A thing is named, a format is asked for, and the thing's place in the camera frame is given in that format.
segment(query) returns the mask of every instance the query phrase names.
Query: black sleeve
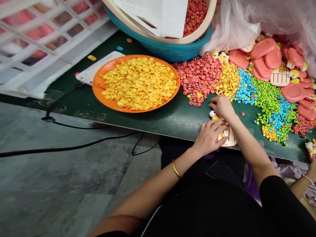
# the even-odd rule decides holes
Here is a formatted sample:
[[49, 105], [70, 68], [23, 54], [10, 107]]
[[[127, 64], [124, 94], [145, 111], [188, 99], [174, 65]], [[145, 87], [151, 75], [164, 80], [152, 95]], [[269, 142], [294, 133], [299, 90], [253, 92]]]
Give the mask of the black sleeve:
[[301, 231], [305, 236], [316, 233], [316, 221], [282, 178], [265, 178], [259, 193], [262, 208], [283, 233], [292, 235], [295, 231]]
[[98, 235], [97, 237], [128, 237], [128, 234], [123, 231], [112, 231]]

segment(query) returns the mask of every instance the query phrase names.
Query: black cable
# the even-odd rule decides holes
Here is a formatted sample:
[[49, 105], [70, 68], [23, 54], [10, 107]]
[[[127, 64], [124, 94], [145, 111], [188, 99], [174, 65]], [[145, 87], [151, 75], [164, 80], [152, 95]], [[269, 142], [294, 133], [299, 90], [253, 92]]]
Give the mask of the black cable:
[[57, 103], [60, 102], [61, 100], [63, 100], [64, 98], [66, 98], [68, 95], [70, 95], [71, 93], [73, 93], [74, 91], [76, 91], [77, 89], [80, 89], [81, 87], [83, 87], [85, 84], [82, 83], [78, 83], [74, 89], [72, 89], [71, 91], [69, 91], [68, 93], [64, 94], [62, 97], [60, 97], [59, 99], [57, 99], [54, 103], [52, 103], [47, 111], [46, 111], [46, 116], [42, 118], [43, 121], [45, 122], [51, 122], [57, 125], [61, 125], [64, 127], [70, 127], [70, 128], [77, 128], [77, 129], [104, 129], [104, 128], [110, 128], [113, 126], [107, 126], [107, 127], [96, 127], [96, 128], [82, 128], [82, 127], [76, 127], [76, 126], [71, 126], [71, 125], [67, 125], [64, 123], [59, 123], [56, 122], [56, 120], [50, 116], [50, 113], [54, 110], [54, 108], [56, 107]]
[[108, 127], [100, 127], [100, 128], [81, 128], [81, 127], [71, 126], [71, 125], [67, 125], [67, 124], [63, 124], [63, 123], [58, 123], [58, 122], [52, 122], [52, 123], [58, 124], [58, 125], [61, 125], [61, 126], [65, 126], [65, 127], [77, 128], [77, 129], [103, 129], [103, 128], [114, 127], [114, 126], [108, 126]]
[[98, 141], [91, 142], [91, 143], [88, 143], [88, 144], [85, 144], [85, 145], [79, 145], [79, 146], [3, 152], [3, 153], [0, 153], [0, 158], [9, 157], [9, 156], [17, 156], [17, 155], [25, 155], [25, 154], [34, 154], [34, 153], [76, 150], [76, 149], [80, 149], [80, 148], [84, 148], [84, 147], [87, 147], [87, 146], [91, 146], [91, 145], [94, 145], [94, 144], [97, 144], [97, 143], [100, 143], [100, 142], [103, 142], [103, 141], [106, 141], [106, 140], [128, 137], [128, 136], [136, 134], [136, 133], [141, 133], [141, 132], [133, 132], [133, 133], [130, 133], [130, 134], [127, 134], [127, 135], [124, 135], [124, 136], [119, 136], [119, 137], [103, 138], [103, 139], [100, 139]]
[[152, 148], [150, 148], [150, 149], [147, 150], [147, 151], [143, 151], [143, 152], [137, 153], [137, 154], [134, 153], [136, 146], [138, 145], [138, 143], [140, 142], [140, 140], [143, 138], [144, 135], [145, 135], [145, 133], [143, 132], [143, 134], [141, 135], [141, 137], [138, 139], [138, 141], [136, 142], [135, 146], [133, 147], [133, 150], [132, 150], [132, 155], [133, 155], [133, 156], [135, 156], [135, 155], [140, 155], [140, 154], [143, 154], [143, 153], [145, 153], [145, 152], [147, 152], [147, 151], [150, 151], [151, 149], [153, 149], [153, 148], [158, 144], [158, 142], [157, 142]]

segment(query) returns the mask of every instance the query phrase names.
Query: concrete floor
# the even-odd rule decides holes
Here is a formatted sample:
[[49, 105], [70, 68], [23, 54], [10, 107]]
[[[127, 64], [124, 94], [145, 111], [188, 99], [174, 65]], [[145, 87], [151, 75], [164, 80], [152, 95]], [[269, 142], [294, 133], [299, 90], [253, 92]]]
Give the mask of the concrete floor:
[[[0, 103], [0, 152], [82, 145], [133, 130], [80, 130], [41, 120], [44, 112]], [[91, 127], [87, 120], [53, 114], [56, 121]], [[157, 145], [131, 151], [140, 134], [87, 148], [0, 158], [0, 236], [84, 237], [160, 169]], [[146, 134], [137, 152], [159, 136]]]

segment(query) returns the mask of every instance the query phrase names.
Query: green work table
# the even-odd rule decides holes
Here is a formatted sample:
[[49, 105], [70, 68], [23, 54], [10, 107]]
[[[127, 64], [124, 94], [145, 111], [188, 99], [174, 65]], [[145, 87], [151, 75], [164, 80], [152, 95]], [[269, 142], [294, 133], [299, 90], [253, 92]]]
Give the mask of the green work table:
[[[126, 41], [127, 38], [129, 37], [126, 34], [122, 31], [118, 31], [90, 54], [97, 59], [101, 59], [107, 54], [117, 51], [117, 46], [121, 46], [123, 47], [122, 53], [125, 55], [152, 55], [136, 40], [133, 40], [132, 43], [128, 43]], [[83, 71], [93, 63], [94, 62], [87, 57], [81, 60], [50, 85], [46, 91], [44, 100], [33, 98], [21, 99], [0, 94], [0, 101], [33, 109], [47, 110], [54, 101], [75, 88], [78, 84], [75, 73]], [[201, 124], [210, 120], [208, 102], [215, 95], [210, 94], [208, 100], [198, 108], [189, 105], [187, 97], [182, 93], [183, 89], [180, 88], [177, 95], [169, 103], [154, 111], [132, 114], [107, 108], [95, 98], [92, 88], [89, 85], [85, 85], [59, 101], [53, 112], [194, 141], [199, 133]], [[314, 138], [313, 133], [308, 133], [306, 139], [303, 139], [300, 135], [289, 133], [289, 140], [286, 141], [288, 146], [270, 142], [262, 135], [262, 125], [253, 123], [257, 118], [257, 113], [260, 113], [261, 109], [250, 106], [249, 104], [237, 104], [235, 101], [233, 102], [233, 107], [244, 125], [259, 141], [261, 146], [264, 147], [269, 156], [309, 163], [304, 143]]]

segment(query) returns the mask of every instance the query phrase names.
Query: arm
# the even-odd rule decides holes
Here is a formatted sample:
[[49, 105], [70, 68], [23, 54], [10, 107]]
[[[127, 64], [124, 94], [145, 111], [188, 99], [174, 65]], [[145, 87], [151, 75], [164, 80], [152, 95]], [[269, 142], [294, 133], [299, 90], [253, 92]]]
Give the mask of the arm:
[[[315, 155], [313, 155], [312, 163], [306, 173], [306, 176], [310, 178], [313, 182], [316, 182], [316, 160]], [[305, 178], [301, 177], [290, 185], [291, 191], [294, 193], [296, 198], [300, 200], [306, 191], [306, 189], [311, 185], [311, 183]]]
[[[228, 137], [218, 142], [215, 140], [227, 128], [223, 121], [211, 120], [204, 123], [194, 145], [175, 160], [179, 174], [183, 175], [199, 158], [224, 144]], [[109, 218], [102, 220], [90, 237], [115, 230], [131, 234], [158, 207], [178, 181], [179, 177], [172, 164], [169, 164], [128, 197]]]
[[213, 108], [232, 128], [238, 146], [240, 147], [245, 160], [252, 168], [258, 187], [260, 187], [261, 182], [266, 177], [271, 175], [280, 176], [264, 149], [235, 114], [233, 106], [227, 97], [218, 95], [211, 99], [211, 104], [209, 106]]

